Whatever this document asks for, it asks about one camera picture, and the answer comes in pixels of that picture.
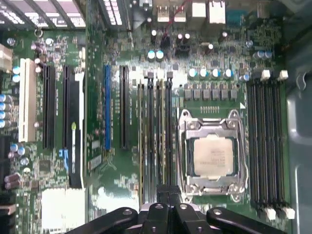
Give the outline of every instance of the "pcie slot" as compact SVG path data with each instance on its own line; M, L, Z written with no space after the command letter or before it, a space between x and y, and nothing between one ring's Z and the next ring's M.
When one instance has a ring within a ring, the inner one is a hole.
M105 149L111 149L111 66L104 66L105 76Z
M120 66L120 147L129 149L129 68Z
M68 111L69 111L69 82L74 79L74 71L68 65L63 66L63 149L68 146Z
M145 133L144 133L144 84L139 83L138 85L138 127L139 127L139 133L138 133L138 150L139 150L139 169L140 169L140 193L139 193L139 202L140 205L145 203L145 187L148 186L144 182L144 139L145 139Z
M165 106L165 124L166 124L166 183L168 185L172 184L172 81L169 79L165 83L166 86L166 106Z
M42 142L44 149L54 147L55 130L55 68L47 65L43 70L43 133Z
M35 63L27 59L20 59L19 82L19 142L36 140L36 86L37 75Z
M156 182L155 182L155 154L154 154L154 83L153 79L148 79L147 84L147 164L149 165L149 202L154 202Z

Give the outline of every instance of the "white pci slot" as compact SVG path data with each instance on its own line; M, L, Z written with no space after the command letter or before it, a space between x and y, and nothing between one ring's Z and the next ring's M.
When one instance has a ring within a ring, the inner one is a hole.
M36 140L36 64L29 58L20 59L19 142Z

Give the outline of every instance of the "blue capacitor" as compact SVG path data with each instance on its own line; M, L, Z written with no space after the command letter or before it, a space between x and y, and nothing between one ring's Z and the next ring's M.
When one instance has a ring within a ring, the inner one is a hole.
M259 51L255 52L253 54L253 58L254 59L263 59L264 58L264 54L265 54L264 51L259 50Z
M272 52L271 51L266 51L264 53L264 58L265 59L271 59L272 58Z

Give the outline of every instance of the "cable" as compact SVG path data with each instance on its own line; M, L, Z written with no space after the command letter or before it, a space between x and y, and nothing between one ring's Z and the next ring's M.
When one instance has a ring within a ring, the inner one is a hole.
M183 10L183 7L192 0L184 0L184 2L177 8L177 10L175 11L174 15L171 17L171 19L169 20L166 28L165 28L165 33L163 35L163 37L165 37L168 34L168 29L170 27L170 25L174 22L175 20L175 16L177 15L177 13L181 12Z

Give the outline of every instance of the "cpu socket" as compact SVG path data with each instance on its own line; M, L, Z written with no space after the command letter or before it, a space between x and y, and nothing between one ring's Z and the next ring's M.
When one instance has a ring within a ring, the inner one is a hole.
M244 127L237 110L227 118L193 118L184 109L179 122L177 171L186 197L230 195L239 202L247 187Z

